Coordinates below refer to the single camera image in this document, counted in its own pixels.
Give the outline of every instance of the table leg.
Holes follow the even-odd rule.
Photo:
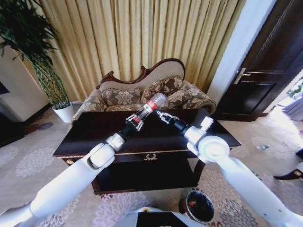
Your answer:
[[[202,173],[202,170],[204,168],[206,164],[204,162],[202,162],[201,160],[199,160],[195,166],[195,169],[194,169],[194,178],[195,178],[195,182],[197,183],[198,185],[198,182],[200,180],[200,177],[201,177],[201,173]]]

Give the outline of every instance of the white wall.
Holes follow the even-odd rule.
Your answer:
[[[276,0],[246,0],[207,94],[220,101]]]
[[[10,91],[0,95],[0,111],[13,121],[25,121],[48,104],[45,94],[31,77],[21,59],[10,48],[0,56],[0,81]]]

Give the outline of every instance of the green leaves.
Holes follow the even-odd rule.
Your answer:
[[[4,47],[10,46],[34,63],[37,58],[49,61],[47,51],[55,48],[50,39],[58,40],[56,30],[45,17],[36,13],[36,0],[0,0],[0,43],[3,55]]]
[[[40,88],[55,109],[66,108],[70,105],[64,86],[54,72],[52,59],[48,51],[55,48],[49,43],[50,39],[58,40],[56,30],[45,17],[36,13],[36,0],[0,0],[0,52],[10,46],[24,57],[28,58],[35,69]]]

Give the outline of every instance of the patterned carpet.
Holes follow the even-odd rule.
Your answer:
[[[231,151],[274,192],[292,211],[303,215],[303,182],[279,181],[302,162],[294,153],[303,147],[303,122],[289,120],[278,109],[255,122],[221,122],[243,145]],[[52,154],[68,131],[50,109],[27,129],[23,139],[0,148],[0,213],[35,197],[37,191],[62,172],[67,165]],[[256,146],[268,144],[266,150]],[[194,166],[196,159],[189,160]],[[215,206],[210,227],[267,227],[241,197],[227,184],[216,164],[207,165],[199,181]],[[109,227],[127,212],[150,205],[178,211],[179,200],[188,188],[148,192],[130,192],[96,196],[88,186],[64,210],[49,216],[40,227]]]

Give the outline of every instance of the drawer handle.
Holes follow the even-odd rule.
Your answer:
[[[151,154],[147,154],[146,158],[144,159],[145,161],[153,161],[153,160],[157,160],[156,158],[156,154],[152,154],[152,157],[150,157]]]
[[[74,161],[71,160],[71,159],[67,159],[67,160],[66,160],[66,163],[69,164],[69,165],[72,165],[72,164],[74,164]]]

